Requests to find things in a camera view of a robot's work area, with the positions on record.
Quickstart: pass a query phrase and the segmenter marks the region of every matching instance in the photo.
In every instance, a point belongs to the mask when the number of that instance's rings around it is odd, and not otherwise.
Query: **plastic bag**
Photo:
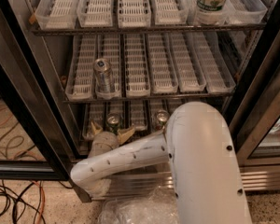
[[[146,197],[106,201],[98,224],[178,224],[172,189],[155,189]]]

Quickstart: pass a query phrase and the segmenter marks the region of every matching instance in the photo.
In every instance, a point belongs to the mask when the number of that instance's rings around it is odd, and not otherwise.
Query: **silver can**
[[[94,61],[93,69],[99,92],[115,92],[115,84],[110,62],[105,58],[97,59]]]
[[[106,128],[114,133],[118,134],[118,130],[121,128],[122,118],[121,115],[118,113],[109,113],[105,119]]]
[[[153,128],[155,131],[161,130],[166,125],[170,118],[169,113],[166,110],[158,110],[153,116]]]

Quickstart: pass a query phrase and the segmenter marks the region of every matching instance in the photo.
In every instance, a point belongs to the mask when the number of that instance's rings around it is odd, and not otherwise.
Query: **robotic arm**
[[[228,126],[212,106],[180,106],[165,131],[79,162],[73,181],[90,196],[107,192],[102,179],[170,162],[182,224],[252,224]]]

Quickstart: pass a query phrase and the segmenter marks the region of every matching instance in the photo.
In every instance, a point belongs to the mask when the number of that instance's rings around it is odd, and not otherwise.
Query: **floor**
[[[31,139],[25,134],[24,130],[17,123],[12,114],[0,100],[0,160],[42,160],[40,152],[34,147]],[[9,194],[10,207],[0,217],[1,223],[13,223],[12,211],[17,195],[20,195],[25,188],[31,184],[30,181],[4,181],[7,194]],[[94,224],[101,213],[103,202],[82,203],[76,193],[68,183],[45,181],[41,183],[43,192],[40,191],[40,183],[33,184],[23,193],[22,199],[37,209],[39,206],[39,197],[43,207],[43,218],[35,216],[36,211],[26,206],[21,218],[17,223],[75,223],[75,224]],[[4,188],[0,188],[0,213],[5,209],[7,196],[2,195]],[[250,213],[255,224],[280,224],[280,191],[247,193]],[[19,217],[24,205],[18,203],[17,210]]]

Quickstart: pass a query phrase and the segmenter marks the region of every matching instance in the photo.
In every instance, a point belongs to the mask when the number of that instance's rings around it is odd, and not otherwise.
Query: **beverage cooler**
[[[100,131],[125,145],[200,101],[227,121],[245,190],[280,189],[280,0],[226,0],[216,16],[196,5],[0,0],[0,178],[71,181]],[[173,187],[167,163],[109,178],[103,198]]]

